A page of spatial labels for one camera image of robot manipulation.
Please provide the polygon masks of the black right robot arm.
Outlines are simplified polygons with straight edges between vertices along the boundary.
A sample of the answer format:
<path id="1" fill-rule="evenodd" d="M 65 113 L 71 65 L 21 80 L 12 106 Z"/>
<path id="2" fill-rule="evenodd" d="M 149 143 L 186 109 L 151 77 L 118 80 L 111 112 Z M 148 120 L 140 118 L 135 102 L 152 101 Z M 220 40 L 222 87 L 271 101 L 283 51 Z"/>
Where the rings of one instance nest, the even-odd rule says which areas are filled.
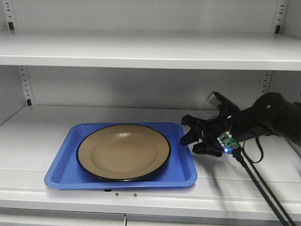
<path id="1" fill-rule="evenodd" d="M 232 153 L 240 142 L 269 135 L 301 144 L 301 105 L 286 101 L 280 93 L 266 93 L 244 110 L 219 92 L 213 91 L 207 100 L 219 109 L 217 116 L 203 120 L 185 115 L 181 122 L 190 131 L 180 144 L 193 144 L 196 154 L 220 157 Z"/>

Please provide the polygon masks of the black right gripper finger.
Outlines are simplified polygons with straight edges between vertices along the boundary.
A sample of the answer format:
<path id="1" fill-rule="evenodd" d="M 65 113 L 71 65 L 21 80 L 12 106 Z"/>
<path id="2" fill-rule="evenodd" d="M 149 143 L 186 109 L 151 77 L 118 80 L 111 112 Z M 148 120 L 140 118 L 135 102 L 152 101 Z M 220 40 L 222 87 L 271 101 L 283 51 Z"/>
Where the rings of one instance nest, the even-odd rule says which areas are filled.
<path id="1" fill-rule="evenodd" d="M 180 144 L 181 145 L 189 145 L 193 143 L 199 143 L 202 140 L 203 133 L 202 131 L 192 131 L 190 130 L 186 135 L 181 137 Z"/>
<path id="2" fill-rule="evenodd" d="M 206 120 L 193 117 L 189 114 L 182 117 L 181 124 L 189 126 L 192 131 L 200 132 Z"/>

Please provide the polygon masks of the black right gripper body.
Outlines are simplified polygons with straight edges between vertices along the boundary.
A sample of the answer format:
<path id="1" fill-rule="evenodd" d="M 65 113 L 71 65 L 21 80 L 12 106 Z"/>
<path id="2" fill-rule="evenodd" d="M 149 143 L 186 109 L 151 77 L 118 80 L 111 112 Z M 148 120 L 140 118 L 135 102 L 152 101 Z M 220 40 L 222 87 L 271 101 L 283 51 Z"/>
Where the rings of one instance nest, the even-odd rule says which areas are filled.
<path id="1" fill-rule="evenodd" d="M 221 157 L 222 154 L 225 153 L 217 141 L 217 137 L 225 131 L 229 131 L 231 134 L 232 124 L 227 123 L 226 117 L 226 114 L 219 113 L 217 116 L 206 120 L 206 123 L 201 129 L 203 133 L 202 140 L 193 146 L 193 153 L 215 157 Z"/>

